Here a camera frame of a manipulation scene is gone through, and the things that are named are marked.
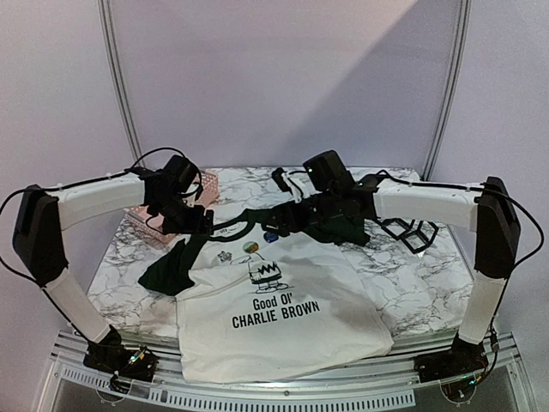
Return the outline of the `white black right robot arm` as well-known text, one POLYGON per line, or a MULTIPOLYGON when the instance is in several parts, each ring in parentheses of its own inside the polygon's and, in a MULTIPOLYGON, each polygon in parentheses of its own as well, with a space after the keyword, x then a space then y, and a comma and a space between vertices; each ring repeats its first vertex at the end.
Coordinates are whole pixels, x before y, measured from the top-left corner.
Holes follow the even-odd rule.
POLYGON ((360 180, 349 173, 330 176, 309 172, 316 193, 270 209, 262 227, 287 236, 333 226, 341 220, 398 225, 400 239, 422 237, 419 224, 459 227, 474 237, 474 284, 461 324, 450 347, 413 360, 422 383, 455 379, 475 387, 498 360, 494 321, 511 274, 517 266, 521 224, 516 204, 503 180, 480 184, 405 181, 387 171, 360 180))

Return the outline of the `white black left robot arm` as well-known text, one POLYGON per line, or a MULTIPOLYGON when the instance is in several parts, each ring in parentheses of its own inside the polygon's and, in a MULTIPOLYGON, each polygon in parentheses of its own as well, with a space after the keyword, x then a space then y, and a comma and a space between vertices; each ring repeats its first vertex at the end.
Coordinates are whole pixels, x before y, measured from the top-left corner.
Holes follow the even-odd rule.
POLYGON ((126 348, 118 331, 94 307, 69 271, 64 231, 100 215, 147 206, 162 215, 165 226, 176 234, 211 234, 213 210, 185 202, 189 185, 182 178, 182 173, 135 167, 69 185, 19 190, 12 247, 27 269, 25 278, 87 342, 85 367, 150 382, 158 358, 147 347, 126 348))

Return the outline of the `white and green t-shirt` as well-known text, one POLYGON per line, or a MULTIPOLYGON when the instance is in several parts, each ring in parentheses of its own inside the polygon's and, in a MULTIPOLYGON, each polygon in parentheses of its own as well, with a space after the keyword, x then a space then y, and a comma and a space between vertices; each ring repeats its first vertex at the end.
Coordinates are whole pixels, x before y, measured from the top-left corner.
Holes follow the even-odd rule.
POLYGON ((140 277, 176 301, 185 379, 291 379, 391 350, 388 328, 336 245, 305 233, 267 243, 264 233, 239 223, 216 240, 180 240, 140 277), (248 241, 259 250, 246 253, 248 241), (232 260, 222 263, 221 251, 232 260))

